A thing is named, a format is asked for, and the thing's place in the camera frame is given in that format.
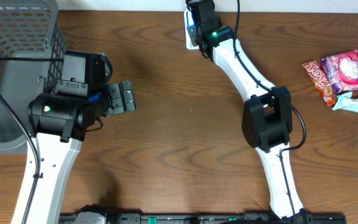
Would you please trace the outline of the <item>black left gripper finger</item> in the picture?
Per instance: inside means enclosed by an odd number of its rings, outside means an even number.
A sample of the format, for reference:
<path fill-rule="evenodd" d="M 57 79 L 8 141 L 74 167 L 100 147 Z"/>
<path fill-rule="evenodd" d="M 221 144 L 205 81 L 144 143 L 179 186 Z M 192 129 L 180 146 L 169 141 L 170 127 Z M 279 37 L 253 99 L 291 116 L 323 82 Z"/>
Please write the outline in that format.
<path fill-rule="evenodd" d="M 125 112 L 135 111 L 135 97 L 130 80 L 121 82 Z"/>
<path fill-rule="evenodd" d="M 124 103 L 122 99 L 122 90 L 120 84 L 118 83 L 108 84 L 107 90 L 111 96 L 111 105 L 108 111 L 106 112 L 106 116 L 122 114 L 124 112 Z"/>

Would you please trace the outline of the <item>red snack bar wrapper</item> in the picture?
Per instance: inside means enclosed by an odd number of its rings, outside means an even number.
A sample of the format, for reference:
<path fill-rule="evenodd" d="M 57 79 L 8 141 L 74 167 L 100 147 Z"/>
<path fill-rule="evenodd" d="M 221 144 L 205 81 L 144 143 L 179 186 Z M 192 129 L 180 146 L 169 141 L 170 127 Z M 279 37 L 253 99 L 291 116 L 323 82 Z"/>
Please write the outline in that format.
<path fill-rule="evenodd" d="M 323 97 L 327 106 L 334 106 L 337 103 L 337 96 L 330 84 L 326 74 L 320 69 L 315 60 L 311 60 L 302 64 L 314 83 L 319 94 Z"/>

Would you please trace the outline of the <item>red purple pad packet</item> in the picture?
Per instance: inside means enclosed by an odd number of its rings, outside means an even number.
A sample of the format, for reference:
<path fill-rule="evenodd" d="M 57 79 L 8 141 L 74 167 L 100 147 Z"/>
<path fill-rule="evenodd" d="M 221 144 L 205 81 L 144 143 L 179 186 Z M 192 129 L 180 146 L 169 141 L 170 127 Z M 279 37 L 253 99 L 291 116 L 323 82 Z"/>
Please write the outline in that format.
<path fill-rule="evenodd" d="M 325 57 L 319 66 L 336 94 L 358 90 L 357 50 Z"/>

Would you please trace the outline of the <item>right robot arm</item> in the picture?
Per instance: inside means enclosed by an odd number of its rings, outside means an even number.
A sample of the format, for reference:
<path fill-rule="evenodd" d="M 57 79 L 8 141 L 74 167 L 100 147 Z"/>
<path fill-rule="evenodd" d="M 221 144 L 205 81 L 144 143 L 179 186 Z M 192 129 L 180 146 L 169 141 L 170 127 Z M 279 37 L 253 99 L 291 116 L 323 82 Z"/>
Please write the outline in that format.
<path fill-rule="evenodd" d="M 275 223 L 300 222 L 303 204 L 297 194 L 290 166 L 290 151 L 306 140 L 306 125 L 292 105 L 289 90 L 268 81 L 243 51 L 238 29 L 223 25 L 212 0 L 186 1 L 185 29 L 188 41 L 230 78 L 244 101 L 242 133 L 258 153 L 270 192 Z M 290 145 L 292 116 L 302 128 L 302 139 Z"/>

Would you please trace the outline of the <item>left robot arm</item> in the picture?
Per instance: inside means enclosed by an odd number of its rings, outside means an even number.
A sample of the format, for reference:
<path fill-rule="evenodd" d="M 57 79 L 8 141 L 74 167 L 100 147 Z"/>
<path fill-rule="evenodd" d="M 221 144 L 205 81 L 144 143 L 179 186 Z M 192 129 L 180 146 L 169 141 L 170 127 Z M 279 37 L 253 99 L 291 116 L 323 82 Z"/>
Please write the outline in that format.
<path fill-rule="evenodd" d="M 86 133 L 103 118 L 136 109 L 132 83 L 110 83 L 105 54 L 68 50 L 62 63 L 62 77 L 49 81 L 27 109 L 27 164 L 13 223 L 57 223 Z"/>

